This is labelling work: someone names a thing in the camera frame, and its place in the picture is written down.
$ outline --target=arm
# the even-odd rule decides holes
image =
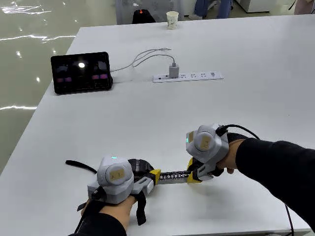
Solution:
[[[315,229],[315,150],[285,141],[236,140],[218,167],[258,181]]]
[[[78,233],[70,236],[126,236],[130,211],[135,198],[129,196],[118,205],[108,205],[95,215],[87,216]]]

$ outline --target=person's right hand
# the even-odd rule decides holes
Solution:
[[[217,163],[219,169],[227,168],[229,174],[234,173],[234,170],[237,169],[236,166],[236,152],[238,147],[245,139],[237,139],[229,143],[229,151],[224,159]]]

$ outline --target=tiled floor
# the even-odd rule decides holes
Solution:
[[[290,0],[270,13],[292,14]],[[0,0],[0,173],[52,80],[50,57],[65,54],[80,27],[116,24],[114,0]],[[215,18],[211,9],[208,18]]]

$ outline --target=white cable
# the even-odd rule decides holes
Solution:
[[[169,49],[169,48],[158,48],[158,49],[149,49],[149,50],[143,51],[143,52],[139,53],[139,54],[134,58],[134,60],[132,61],[132,63],[130,63],[129,65],[127,65],[127,66],[125,66],[125,67],[122,67],[122,68],[119,68],[119,69],[111,70],[111,72],[123,70],[123,69],[126,69],[126,68],[130,67],[130,66],[136,67],[136,66],[138,66],[139,64],[141,64],[142,62],[144,62],[145,60],[147,60],[148,58],[151,58],[151,57],[148,57],[148,58],[144,59],[143,61],[141,61],[141,62],[140,62],[139,64],[137,64],[136,66],[134,66],[134,63],[135,63],[135,62],[141,60],[142,58],[146,57],[147,55],[149,55],[149,54],[151,54],[151,53],[154,53],[154,52],[156,52],[156,51],[163,51],[163,52],[164,52],[164,51],[170,51],[170,50],[171,50],[171,49]]]
[[[152,56],[149,56],[148,58],[143,59],[142,61],[140,61],[137,65],[134,65],[133,67],[137,67],[137,66],[140,65],[142,62],[146,61],[146,60],[149,59],[149,58],[155,57],[155,56],[166,56],[166,57],[170,57],[170,58],[173,59],[173,63],[175,63],[175,59],[174,59],[172,56],[170,56],[170,55],[167,55],[167,54],[154,54],[154,55],[152,55]]]

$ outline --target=paper cup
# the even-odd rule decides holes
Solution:
[[[166,13],[167,16],[167,28],[169,30],[176,29],[178,22],[178,12],[177,11],[169,11]]]

